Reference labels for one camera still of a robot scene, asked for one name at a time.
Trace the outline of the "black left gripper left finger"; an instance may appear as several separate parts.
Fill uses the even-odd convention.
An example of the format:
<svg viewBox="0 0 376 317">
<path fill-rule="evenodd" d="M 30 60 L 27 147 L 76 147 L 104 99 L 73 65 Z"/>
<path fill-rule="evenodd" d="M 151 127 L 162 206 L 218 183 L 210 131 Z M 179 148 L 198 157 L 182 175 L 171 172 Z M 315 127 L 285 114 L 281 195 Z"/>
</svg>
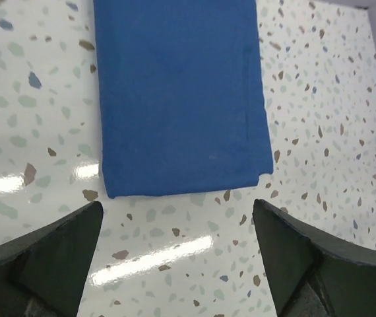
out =
<svg viewBox="0 0 376 317">
<path fill-rule="evenodd" d="M 0 245 L 0 316 L 76 316 L 102 227 L 93 201 Z"/>
</svg>

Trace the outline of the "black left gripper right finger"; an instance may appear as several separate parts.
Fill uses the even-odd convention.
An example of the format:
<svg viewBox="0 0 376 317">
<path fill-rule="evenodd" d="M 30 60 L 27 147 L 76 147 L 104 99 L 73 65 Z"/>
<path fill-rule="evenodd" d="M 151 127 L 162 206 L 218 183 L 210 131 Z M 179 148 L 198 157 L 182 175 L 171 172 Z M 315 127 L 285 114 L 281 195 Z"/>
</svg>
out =
<svg viewBox="0 0 376 317">
<path fill-rule="evenodd" d="M 253 222 L 277 316 L 376 316 L 376 251 L 263 199 Z"/>
</svg>

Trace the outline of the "blue surgical cloth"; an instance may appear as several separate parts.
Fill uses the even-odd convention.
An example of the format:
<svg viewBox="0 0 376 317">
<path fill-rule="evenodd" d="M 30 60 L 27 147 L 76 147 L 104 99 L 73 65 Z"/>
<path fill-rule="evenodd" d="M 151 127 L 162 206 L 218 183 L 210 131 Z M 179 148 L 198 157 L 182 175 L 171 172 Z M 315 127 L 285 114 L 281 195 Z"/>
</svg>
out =
<svg viewBox="0 0 376 317">
<path fill-rule="evenodd" d="M 254 1 L 95 1 L 94 20 L 108 197 L 273 172 Z"/>
</svg>

